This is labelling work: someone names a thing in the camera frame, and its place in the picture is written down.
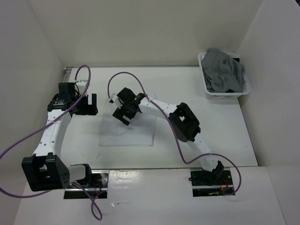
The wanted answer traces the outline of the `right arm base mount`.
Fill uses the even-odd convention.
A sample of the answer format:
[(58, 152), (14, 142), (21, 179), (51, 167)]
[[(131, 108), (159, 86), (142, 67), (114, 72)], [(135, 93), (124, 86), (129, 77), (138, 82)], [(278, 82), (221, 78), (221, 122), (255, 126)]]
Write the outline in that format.
[(193, 169), (188, 180), (192, 185), (193, 197), (231, 195), (235, 191), (229, 169), (224, 169), (215, 181), (209, 179), (207, 171)]

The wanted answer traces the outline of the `white skirt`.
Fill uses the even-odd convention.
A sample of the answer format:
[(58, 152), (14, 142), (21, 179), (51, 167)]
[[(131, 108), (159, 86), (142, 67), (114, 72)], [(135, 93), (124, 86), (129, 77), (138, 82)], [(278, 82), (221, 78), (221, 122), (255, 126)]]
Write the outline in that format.
[(99, 146), (125, 147), (153, 145), (157, 117), (137, 113), (128, 126), (113, 117), (116, 106), (105, 103), (99, 125)]

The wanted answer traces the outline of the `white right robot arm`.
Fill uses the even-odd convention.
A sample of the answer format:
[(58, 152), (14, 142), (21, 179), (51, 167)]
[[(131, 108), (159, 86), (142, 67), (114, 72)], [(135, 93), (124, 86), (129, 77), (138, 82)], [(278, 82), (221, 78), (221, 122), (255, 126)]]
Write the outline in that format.
[(186, 143), (192, 150), (201, 154), (201, 167), (205, 171), (206, 181), (216, 184), (222, 178), (223, 164), (212, 155), (211, 148), (201, 133), (200, 122), (185, 103), (172, 105), (148, 97), (144, 93), (135, 94), (123, 88), (118, 94), (112, 94), (109, 102), (117, 106), (113, 117), (129, 125), (137, 113), (146, 113), (165, 119), (175, 133), (175, 141)]

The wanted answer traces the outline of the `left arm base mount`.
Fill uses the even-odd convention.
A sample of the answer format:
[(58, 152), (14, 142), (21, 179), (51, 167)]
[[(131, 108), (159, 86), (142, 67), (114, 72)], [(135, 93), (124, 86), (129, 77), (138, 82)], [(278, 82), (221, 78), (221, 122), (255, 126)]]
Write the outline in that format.
[[(78, 181), (78, 183), (89, 193), (92, 198), (106, 199), (109, 181), (109, 171), (106, 170), (92, 170), (91, 180), (87, 183)], [(84, 191), (72, 185), (69, 185), (64, 192), (64, 199), (88, 199)]]

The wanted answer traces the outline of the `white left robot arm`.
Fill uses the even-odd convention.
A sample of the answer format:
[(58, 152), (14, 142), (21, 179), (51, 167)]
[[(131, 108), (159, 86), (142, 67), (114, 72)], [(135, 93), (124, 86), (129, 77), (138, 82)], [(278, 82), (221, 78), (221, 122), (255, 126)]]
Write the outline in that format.
[(69, 123), (74, 115), (98, 113), (97, 96), (85, 91), (87, 81), (59, 83), (59, 92), (47, 106), (47, 124), (32, 156), (22, 160), (22, 169), (32, 191), (66, 189), (76, 181), (82, 187), (93, 183), (88, 164), (65, 165), (61, 160), (61, 147)]

